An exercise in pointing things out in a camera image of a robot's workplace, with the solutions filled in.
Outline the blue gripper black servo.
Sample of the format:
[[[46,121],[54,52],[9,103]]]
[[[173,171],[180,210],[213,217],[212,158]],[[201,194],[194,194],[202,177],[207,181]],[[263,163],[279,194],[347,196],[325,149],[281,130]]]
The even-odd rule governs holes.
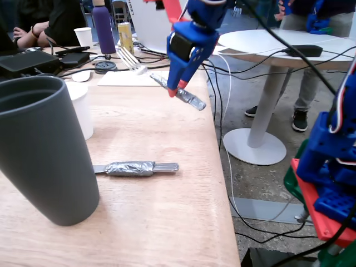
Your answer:
[[[168,36],[168,52],[170,59],[167,87],[170,97],[177,94],[179,88],[184,89],[202,62],[214,51],[219,39],[215,29],[200,26],[193,21],[176,22]]]

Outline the hand of person in black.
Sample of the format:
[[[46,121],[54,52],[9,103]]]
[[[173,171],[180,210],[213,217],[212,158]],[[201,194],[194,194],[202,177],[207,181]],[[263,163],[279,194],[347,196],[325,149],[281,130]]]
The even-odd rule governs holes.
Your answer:
[[[19,27],[15,27],[13,29],[13,40],[16,39],[33,39],[32,33],[31,31],[26,32],[25,30],[19,28]]]

